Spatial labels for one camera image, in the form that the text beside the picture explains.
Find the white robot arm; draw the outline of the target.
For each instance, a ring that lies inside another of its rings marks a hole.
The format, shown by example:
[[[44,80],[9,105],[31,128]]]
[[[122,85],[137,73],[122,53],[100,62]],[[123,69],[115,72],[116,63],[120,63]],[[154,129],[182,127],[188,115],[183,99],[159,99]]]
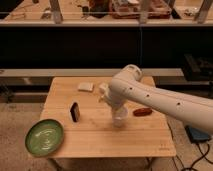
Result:
[[[116,111],[127,100],[153,108],[163,114],[213,134],[213,100],[156,88],[141,83],[142,71],[129,64],[115,74],[104,90],[103,100]]]

